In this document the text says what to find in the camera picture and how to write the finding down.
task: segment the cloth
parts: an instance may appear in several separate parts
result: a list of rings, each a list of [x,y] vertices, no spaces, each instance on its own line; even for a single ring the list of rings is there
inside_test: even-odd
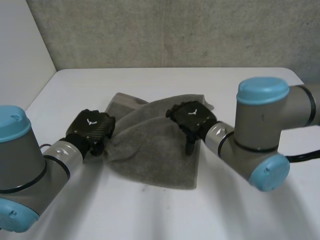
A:
[[[186,155],[186,135],[166,118],[166,111],[182,102],[199,101],[213,109],[203,95],[179,95],[151,103],[117,93],[106,112],[115,117],[103,158],[116,173],[145,184],[194,189],[197,186],[200,141]]]

